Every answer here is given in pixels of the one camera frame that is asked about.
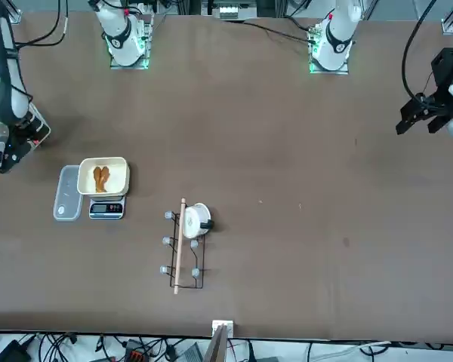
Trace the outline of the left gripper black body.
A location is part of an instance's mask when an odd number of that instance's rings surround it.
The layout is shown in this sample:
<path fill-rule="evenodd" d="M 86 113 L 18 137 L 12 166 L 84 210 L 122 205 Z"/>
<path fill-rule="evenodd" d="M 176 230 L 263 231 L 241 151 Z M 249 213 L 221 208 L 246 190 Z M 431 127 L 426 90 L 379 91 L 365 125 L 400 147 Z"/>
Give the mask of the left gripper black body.
<path fill-rule="evenodd" d="M 453 48 L 443 48 L 432 60 L 436 90 L 425 98 L 433 111 L 453 110 L 453 96 L 448 88 L 453 81 Z"/>

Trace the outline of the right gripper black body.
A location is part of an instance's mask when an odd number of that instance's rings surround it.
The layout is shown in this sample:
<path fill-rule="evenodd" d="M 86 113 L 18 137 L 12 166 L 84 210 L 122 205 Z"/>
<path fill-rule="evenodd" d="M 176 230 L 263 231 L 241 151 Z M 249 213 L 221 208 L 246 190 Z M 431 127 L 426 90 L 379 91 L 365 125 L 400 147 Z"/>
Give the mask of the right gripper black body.
<path fill-rule="evenodd" d="M 26 128 L 10 129 L 8 139 L 0 143 L 0 173 L 7 173 L 31 150 L 32 131 Z"/>

